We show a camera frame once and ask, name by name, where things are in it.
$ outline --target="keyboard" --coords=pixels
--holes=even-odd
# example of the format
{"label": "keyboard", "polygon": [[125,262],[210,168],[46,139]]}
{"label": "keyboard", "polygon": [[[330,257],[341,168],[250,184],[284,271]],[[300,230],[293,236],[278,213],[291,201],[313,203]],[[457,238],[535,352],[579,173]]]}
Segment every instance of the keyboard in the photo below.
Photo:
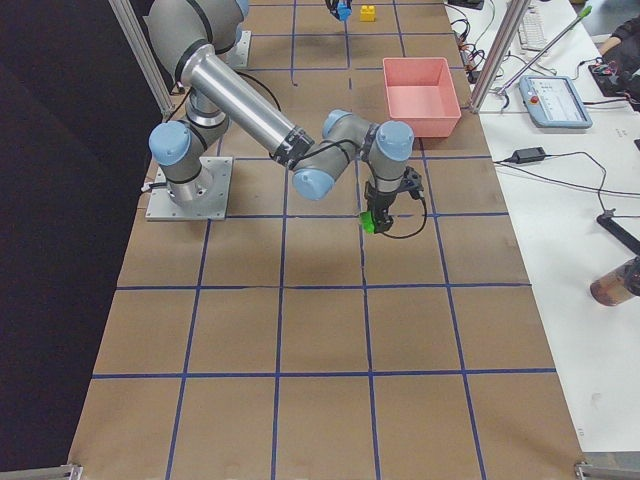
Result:
{"label": "keyboard", "polygon": [[529,5],[524,13],[522,22],[518,26],[518,41],[522,53],[539,52],[547,45],[542,28],[542,18],[535,5]]}

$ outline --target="black curtain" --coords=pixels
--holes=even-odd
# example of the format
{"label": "black curtain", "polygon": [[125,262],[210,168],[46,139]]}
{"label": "black curtain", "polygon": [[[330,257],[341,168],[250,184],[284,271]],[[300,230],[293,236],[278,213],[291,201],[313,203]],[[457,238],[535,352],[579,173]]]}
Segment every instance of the black curtain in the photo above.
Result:
{"label": "black curtain", "polygon": [[107,0],[4,0],[0,85],[9,471],[67,461],[161,116]]}

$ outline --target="person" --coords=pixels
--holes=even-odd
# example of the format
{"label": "person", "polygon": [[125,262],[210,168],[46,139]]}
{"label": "person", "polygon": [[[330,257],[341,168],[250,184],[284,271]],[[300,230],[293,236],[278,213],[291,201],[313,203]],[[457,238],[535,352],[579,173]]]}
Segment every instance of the person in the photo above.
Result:
{"label": "person", "polygon": [[598,51],[618,74],[635,73],[640,68],[640,15],[616,28]]}

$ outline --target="blue object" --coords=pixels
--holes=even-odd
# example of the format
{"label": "blue object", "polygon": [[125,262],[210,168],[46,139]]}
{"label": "blue object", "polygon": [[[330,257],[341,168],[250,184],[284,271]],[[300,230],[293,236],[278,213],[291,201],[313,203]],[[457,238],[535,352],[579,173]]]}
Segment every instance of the blue object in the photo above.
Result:
{"label": "blue object", "polygon": [[593,125],[569,77],[525,75],[518,83],[531,120],[541,128],[589,128]]}
{"label": "blue object", "polygon": [[388,158],[403,162],[411,156],[414,138],[409,125],[391,120],[380,125],[376,133],[376,144]]}
{"label": "blue object", "polygon": [[161,123],[149,135],[149,148],[160,165],[175,165],[189,151],[191,133],[180,122]]}
{"label": "blue object", "polygon": [[327,138],[336,122],[346,115],[351,115],[351,112],[345,112],[344,110],[332,110],[322,126],[322,137]]}
{"label": "blue object", "polygon": [[349,16],[351,15],[351,9],[345,5],[343,2],[338,3],[338,8],[336,9],[336,13],[338,15],[338,20],[341,22],[346,22]]}
{"label": "blue object", "polygon": [[315,168],[303,168],[293,176],[293,186],[309,200],[320,200],[333,188],[336,181],[331,175]]}
{"label": "blue object", "polygon": [[249,15],[249,0],[236,0],[238,7],[242,10],[242,17],[246,20]]}

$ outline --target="pink bin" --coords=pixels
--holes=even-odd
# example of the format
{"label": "pink bin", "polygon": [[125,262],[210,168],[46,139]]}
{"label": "pink bin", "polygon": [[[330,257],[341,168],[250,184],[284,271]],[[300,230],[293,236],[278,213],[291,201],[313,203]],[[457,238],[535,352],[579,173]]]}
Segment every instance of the pink bin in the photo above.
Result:
{"label": "pink bin", "polygon": [[448,137],[460,119],[458,97],[446,58],[385,58],[384,84],[393,120],[416,137]]}

